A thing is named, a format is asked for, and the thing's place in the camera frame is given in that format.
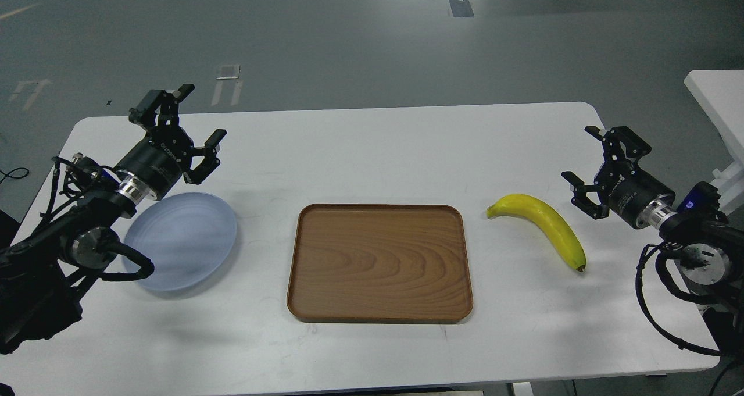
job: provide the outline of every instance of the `gray floor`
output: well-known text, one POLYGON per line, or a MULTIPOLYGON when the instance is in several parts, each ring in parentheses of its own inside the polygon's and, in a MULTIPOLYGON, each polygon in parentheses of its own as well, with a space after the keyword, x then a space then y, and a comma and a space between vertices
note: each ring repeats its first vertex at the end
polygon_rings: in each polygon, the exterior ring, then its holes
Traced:
MULTIPOLYGON (((34 6, 0 18, 0 170, 31 171, 0 185, 0 209, 23 218, 77 121, 125 115, 148 89, 182 83, 196 84, 184 113, 585 101, 653 145, 644 167, 678 195, 730 163, 683 79, 744 68, 744 1, 470 2, 475 17, 452 17, 448 0, 1 0, 0 16, 34 6), (226 84, 212 105, 216 68, 234 63, 239 103, 226 84)), ((704 394, 714 375, 578 388, 704 394)), ((724 383, 741 387, 741 374, 724 383)), ((536 394, 567 389, 537 383, 536 394)))

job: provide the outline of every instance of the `white table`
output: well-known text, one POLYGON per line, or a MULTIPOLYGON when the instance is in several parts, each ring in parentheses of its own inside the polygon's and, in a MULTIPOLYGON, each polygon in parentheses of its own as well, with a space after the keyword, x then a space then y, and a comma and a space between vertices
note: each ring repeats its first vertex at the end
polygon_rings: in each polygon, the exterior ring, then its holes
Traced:
MULTIPOLYGON (((186 115, 196 142, 215 128, 223 165, 201 186, 238 216, 220 271, 181 295, 97 284, 83 321, 0 359, 18 394, 258 394, 516 382, 713 367, 644 319, 633 292, 638 254, 659 242, 618 216, 574 208, 561 171, 592 179, 601 147, 582 130, 593 107, 571 104, 186 115), (533 224, 486 219, 510 192, 536 195, 571 224, 588 255, 579 274, 533 224), (311 203, 452 205, 463 217, 475 306, 460 324, 306 324, 286 306, 297 215, 311 203)), ((142 137, 123 117, 88 118, 62 155, 114 165, 142 137)), ((43 210, 46 185, 22 224, 43 210)), ((144 202, 140 211, 151 202, 144 202)), ((115 229, 124 234, 130 221, 115 229)), ((120 269, 117 261, 112 269, 120 269)), ((659 322, 714 346, 694 304, 648 275, 659 322)))
POLYGON ((721 211, 729 214, 744 204, 744 70, 693 70, 685 84, 734 159, 725 170, 714 170, 710 182, 721 194, 721 211))

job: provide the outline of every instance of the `plate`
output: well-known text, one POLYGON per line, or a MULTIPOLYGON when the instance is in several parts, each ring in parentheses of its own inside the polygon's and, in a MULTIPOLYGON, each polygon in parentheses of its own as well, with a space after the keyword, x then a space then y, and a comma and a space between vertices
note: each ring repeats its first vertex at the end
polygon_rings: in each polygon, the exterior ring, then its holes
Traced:
MULTIPOLYGON (((212 194, 171 195, 143 211, 124 243, 155 264, 155 272, 138 280, 154 291, 181 290, 206 279, 235 243, 237 221, 230 206, 212 194)), ((123 259, 127 272, 138 266, 123 259)))

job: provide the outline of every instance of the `wood grain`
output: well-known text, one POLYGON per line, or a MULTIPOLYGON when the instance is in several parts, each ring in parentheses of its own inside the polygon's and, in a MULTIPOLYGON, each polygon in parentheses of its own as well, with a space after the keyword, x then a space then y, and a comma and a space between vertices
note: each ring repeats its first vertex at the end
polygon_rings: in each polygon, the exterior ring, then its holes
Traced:
POLYGON ((305 322, 454 323, 473 308, 462 218, 443 205, 309 205, 287 307, 305 322))

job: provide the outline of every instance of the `robotic arm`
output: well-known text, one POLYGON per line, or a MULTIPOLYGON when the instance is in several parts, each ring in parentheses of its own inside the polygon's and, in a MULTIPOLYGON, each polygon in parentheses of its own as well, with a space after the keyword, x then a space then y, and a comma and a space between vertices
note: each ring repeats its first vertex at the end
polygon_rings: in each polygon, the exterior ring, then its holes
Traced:
POLYGON ((720 195, 707 182, 699 182, 673 208, 674 192, 638 166, 651 146, 628 127, 603 131, 588 126, 585 131, 602 142, 604 163, 590 185, 570 171, 561 174, 571 184, 571 202, 593 219, 606 218, 612 210, 633 229, 653 226, 659 230, 664 242, 646 246, 638 264, 636 293, 641 309, 654 327, 680 348, 722 355, 673 337, 653 321, 643 300, 642 271, 658 252, 656 271, 675 297, 697 304, 722 304, 734 314, 737 337, 744 337, 744 295, 734 285, 744 273, 744 232, 728 226, 725 214, 718 210, 720 195), (595 192, 599 203, 592 202, 588 192, 595 192), (667 269, 669 260, 678 261, 681 273, 704 293, 681 291, 667 269))
POLYGON ((201 184, 220 165, 216 154, 225 130, 194 147, 178 126, 178 104, 193 90, 193 84, 184 84, 172 94, 148 92, 130 110, 130 122, 146 134, 114 168, 80 154, 72 161, 53 159, 51 197, 39 226, 29 238, 0 250, 0 354, 15 351, 22 341, 48 340, 82 319, 80 300, 96 280, 131 281, 154 272, 152 262, 121 243, 110 227, 120 217, 134 216, 144 197, 165 197, 181 176, 201 184), (192 169, 198 156, 203 159, 192 169), (54 209, 61 163, 66 173, 59 194, 68 200, 54 209), (104 272, 116 255, 137 264, 138 272, 104 272), (77 270, 66 276, 59 261, 77 270))

